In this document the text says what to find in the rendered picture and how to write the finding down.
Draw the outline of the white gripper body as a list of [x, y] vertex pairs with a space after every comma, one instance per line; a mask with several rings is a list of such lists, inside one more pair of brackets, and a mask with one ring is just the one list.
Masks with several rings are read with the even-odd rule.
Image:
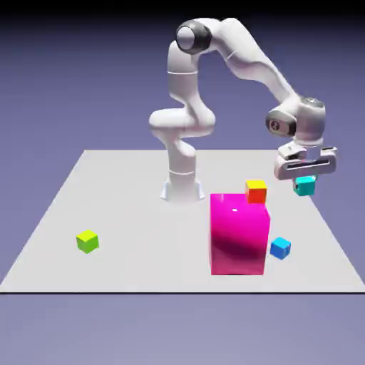
[[304, 148], [291, 155], [279, 151], [274, 164], [274, 175], [278, 180], [295, 180], [306, 176], [329, 174], [336, 170], [336, 147], [322, 148], [315, 160], [302, 159], [306, 155]]

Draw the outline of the small teal cube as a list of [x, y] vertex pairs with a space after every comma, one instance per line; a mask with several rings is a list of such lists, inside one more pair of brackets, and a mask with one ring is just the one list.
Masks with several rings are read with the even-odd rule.
[[314, 194], [316, 177], [313, 175], [298, 177], [294, 180], [293, 189], [298, 196], [310, 196]]

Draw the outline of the small orange cube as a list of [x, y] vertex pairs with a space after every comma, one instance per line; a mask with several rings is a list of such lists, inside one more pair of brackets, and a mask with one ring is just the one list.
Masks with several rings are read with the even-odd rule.
[[245, 195], [250, 204], [265, 204], [267, 199], [267, 186], [264, 180], [247, 180]]

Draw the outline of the small blue cube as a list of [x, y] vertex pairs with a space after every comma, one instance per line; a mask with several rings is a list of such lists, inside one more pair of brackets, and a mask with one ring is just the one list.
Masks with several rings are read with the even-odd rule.
[[291, 250], [291, 242], [283, 237], [275, 238], [270, 245], [269, 253], [277, 259], [283, 260]]

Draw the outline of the small lime green cube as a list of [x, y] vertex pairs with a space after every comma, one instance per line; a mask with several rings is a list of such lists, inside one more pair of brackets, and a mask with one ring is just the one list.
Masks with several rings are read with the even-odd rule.
[[98, 235], [91, 230], [76, 235], [76, 242], [79, 250], [86, 254], [99, 248]]

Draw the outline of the large magenta box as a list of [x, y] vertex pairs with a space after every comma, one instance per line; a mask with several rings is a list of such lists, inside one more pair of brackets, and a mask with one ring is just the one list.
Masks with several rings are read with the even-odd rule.
[[270, 216], [264, 203], [245, 194], [210, 195], [210, 266], [212, 275], [262, 275]]

